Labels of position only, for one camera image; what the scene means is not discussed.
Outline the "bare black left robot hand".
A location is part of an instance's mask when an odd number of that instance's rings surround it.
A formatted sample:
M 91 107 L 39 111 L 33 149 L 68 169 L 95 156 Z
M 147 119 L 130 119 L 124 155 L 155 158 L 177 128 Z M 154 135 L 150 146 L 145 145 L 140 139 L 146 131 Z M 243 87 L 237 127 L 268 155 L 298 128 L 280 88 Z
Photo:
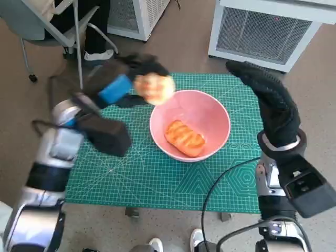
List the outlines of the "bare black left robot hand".
M 130 108 L 163 104 L 175 91 L 174 80 L 156 56 L 131 54 L 119 56 L 101 66 L 89 78 L 84 94 L 100 109 L 115 104 Z

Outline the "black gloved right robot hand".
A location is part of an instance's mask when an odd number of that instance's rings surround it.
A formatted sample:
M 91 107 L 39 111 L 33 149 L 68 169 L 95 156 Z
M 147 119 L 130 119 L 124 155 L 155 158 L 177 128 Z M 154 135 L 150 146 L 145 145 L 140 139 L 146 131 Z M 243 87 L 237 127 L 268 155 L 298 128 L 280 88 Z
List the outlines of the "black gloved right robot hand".
M 296 142 L 300 126 L 297 105 L 281 80 L 249 62 L 227 61 L 227 70 L 258 98 L 264 133 L 275 147 Z

